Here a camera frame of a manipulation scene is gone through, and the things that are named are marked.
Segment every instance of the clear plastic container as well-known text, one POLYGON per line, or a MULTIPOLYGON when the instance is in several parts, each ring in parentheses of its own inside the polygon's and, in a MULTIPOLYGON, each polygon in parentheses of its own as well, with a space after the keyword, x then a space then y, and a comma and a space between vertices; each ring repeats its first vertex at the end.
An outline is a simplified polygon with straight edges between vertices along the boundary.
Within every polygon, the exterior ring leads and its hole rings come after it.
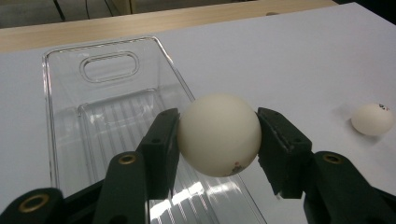
MULTIPOLYGON (((102 180, 161 111, 193 101, 155 37, 54 49, 43 66, 50 176, 64 196, 102 180)), ((151 223, 265 223, 239 175, 201 175, 180 157, 173 193, 150 201, 151 223)))

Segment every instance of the container handle cutout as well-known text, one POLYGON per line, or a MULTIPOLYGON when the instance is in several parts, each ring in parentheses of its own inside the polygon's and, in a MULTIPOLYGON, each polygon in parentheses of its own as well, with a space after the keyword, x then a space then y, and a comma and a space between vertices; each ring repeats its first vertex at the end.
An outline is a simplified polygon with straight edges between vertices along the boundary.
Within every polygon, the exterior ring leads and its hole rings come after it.
POLYGON ((91 83, 131 77, 138 70, 138 57, 130 51, 88 57, 79 66, 82 77, 91 83))

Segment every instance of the brass insert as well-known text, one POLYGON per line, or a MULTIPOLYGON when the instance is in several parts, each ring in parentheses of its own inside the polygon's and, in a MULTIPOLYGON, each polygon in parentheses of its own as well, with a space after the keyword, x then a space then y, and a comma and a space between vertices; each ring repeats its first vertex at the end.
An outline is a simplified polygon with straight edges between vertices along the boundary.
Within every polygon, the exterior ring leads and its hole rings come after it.
POLYGON ((130 164, 136 161, 135 155, 124 155, 119 158, 119 163, 122 165, 130 164))
POLYGON ((30 213, 44 206, 50 199, 48 194, 37 194, 29 197, 20 204, 19 210, 22 213, 30 213))
POLYGON ((343 163, 343 159, 335 154, 325 154, 323 156, 323 160, 332 164, 341 164, 343 163))

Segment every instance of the white ball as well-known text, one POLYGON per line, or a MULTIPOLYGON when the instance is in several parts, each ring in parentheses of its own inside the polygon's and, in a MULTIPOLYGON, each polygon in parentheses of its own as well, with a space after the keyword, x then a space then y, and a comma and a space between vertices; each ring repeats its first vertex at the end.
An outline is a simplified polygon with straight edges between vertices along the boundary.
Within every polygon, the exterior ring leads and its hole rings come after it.
POLYGON ((195 100, 181 115, 178 147, 197 171, 210 176, 234 175, 259 152, 262 129, 252 108, 229 94, 195 100))
POLYGON ((389 131, 395 120, 390 109, 384 105, 368 104, 352 115, 352 125, 366 135, 380 135, 389 131))

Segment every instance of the small white ball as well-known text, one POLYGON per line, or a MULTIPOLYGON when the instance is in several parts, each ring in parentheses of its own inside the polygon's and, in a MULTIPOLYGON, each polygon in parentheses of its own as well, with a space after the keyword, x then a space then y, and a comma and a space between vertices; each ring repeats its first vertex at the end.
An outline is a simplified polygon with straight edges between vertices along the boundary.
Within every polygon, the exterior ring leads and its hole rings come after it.
POLYGON ((351 121, 358 132, 372 136, 386 133, 395 122, 390 109, 379 104, 363 105, 352 115, 351 121))

